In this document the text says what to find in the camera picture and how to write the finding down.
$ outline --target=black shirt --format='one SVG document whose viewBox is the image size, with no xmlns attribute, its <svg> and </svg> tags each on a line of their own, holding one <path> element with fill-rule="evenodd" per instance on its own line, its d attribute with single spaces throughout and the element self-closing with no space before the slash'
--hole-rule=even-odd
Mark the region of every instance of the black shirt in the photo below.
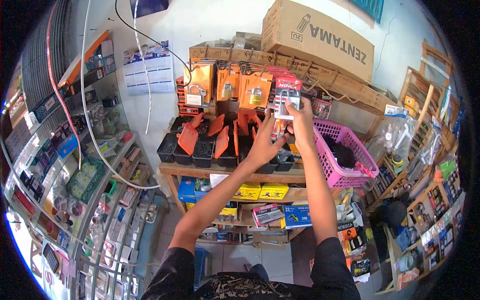
<svg viewBox="0 0 480 300">
<path fill-rule="evenodd" d="M 315 250 L 311 288 L 267 282 L 257 274 L 219 272 L 193 291 L 193 254 L 168 249 L 142 300 L 159 299 L 360 299 L 337 238 L 328 238 Z"/>
</svg>

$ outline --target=green plastic basket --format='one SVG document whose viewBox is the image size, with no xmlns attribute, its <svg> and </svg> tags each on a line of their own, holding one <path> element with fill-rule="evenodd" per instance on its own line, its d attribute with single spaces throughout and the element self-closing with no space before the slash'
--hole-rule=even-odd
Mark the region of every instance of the green plastic basket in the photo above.
<svg viewBox="0 0 480 300">
<path fill-rule="evenodd" d="M 103 192 L 104 195 L 107 195 L 109 197 L 113 196 L 113 193 L 115 192 L 115 189 L 117 188 L 117 181 L 114 179 L 110 179 L 110 183 L 112 184 L 112 188 L 110 189 L 110 192 Z"/>
<path fill-rule="evenodd" d="M 88 201 L 92 197 L 92 195 L 93 195 L 95 189 L 97 188 L 98 184 L 100 183 L 102 178 L 105 176 L 105 168 L 104 168 L 104 163 L 101 160 L 91 158 L 91 157 L 86 157 L 86 158 L 84 158 L 84 160 L 88 161 L 91 166 L 96 167 L 96 173 L 92 177 L 92 180 L 90 181 L 90 183 L 85 188 L 85 191 L 82 194 L 82 196 L 80 198 L 78 198 L 78 197 L 76 197 L 76 198 L 78 200 L 82 201 L 83 203 L 88 204 Z M 70 177 L 70 180 L 67 182 L 67 191 L 70 195 L 73 195 L 74 197 L 75 197 L 75 195 L 72 192 L 72 188 L 75 186 L 75 184 L 77 182 L 76 176 L 77 176 L 78 172 L 79 172 L 79 170 L 76 170 L 75 173 L 73 174 L 73 176 Z"/>
</svg>

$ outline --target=person's right hand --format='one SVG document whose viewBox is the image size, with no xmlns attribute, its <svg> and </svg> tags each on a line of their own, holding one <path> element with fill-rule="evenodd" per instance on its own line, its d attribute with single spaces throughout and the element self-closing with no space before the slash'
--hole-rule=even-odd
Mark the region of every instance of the person's right hand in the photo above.
<svg viewBox="0 0 480 300">
<path fill-rule="evenodd" d="M 295 135 L 295 146 L 300 155 L 316 153 L 315 142 L 313 141 L 313 113 L 310 100 L 302 97 L 300 99 L 303 108 L 296 110 L 289 100 L 285 101 L 285 108 L 293 116 L 293 124 L 287 126 L 288 132 Z"/>
</svg>

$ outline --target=hand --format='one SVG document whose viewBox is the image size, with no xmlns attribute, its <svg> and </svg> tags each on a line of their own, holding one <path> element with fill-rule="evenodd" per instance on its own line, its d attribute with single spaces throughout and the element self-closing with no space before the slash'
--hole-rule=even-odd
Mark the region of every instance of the hand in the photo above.
<svg viewBox="0 0 480 300">
<path fill-rule="evenodd" d="M 249 163 L 253 164 L 256 169 L 268 163 L 274 158 L 280 148 L 287 142 L 290 135 L 285 133 L 275 143 L 272 144 L 270 136 L 272 135 L 275 118 L 268 109 L 265 112 L 265 120 L 258 128 L 257 136 L 253 141 L 253 146 L 246 158 Z"/>
<path fill-rule="evenodd" d="M 311 151 L 316 153 L 315 142 L 313 141 L 313 113 L 310 100 L 302 97 L 300 99 L 303 108 L 296 110 L 289 100 L 285 100 L 285 108 L 293 116 L 293 124 L 287 126 L 288 132 L 295 135 L 295 146 L 300 155 L 306 155 Z"/>
</svg>

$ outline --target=person's left hand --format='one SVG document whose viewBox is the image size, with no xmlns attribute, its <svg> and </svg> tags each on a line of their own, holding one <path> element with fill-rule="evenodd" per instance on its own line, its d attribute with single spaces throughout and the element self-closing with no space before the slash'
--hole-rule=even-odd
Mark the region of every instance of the person's left hand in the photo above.
<svg viewBox="0 0 480 300">
<path fill-rule="evenodd" d="M 253 146 L 246 158 L 249 163 L 253 164 L 257 168 L 263 166 L 272 158 L 274 158 L 275 155 L 278 154 L 278 151 L 283 144 L 285 144 L 290 137 L 290 135 L 286 132 L 275 143 L 272 143 L 270 136 L 272 135 L 274 123 L 275 118 L 268 109 L 265 112 L 265 120 L 258 128 L 255 141 L 253 142 Z"/>
</svg>

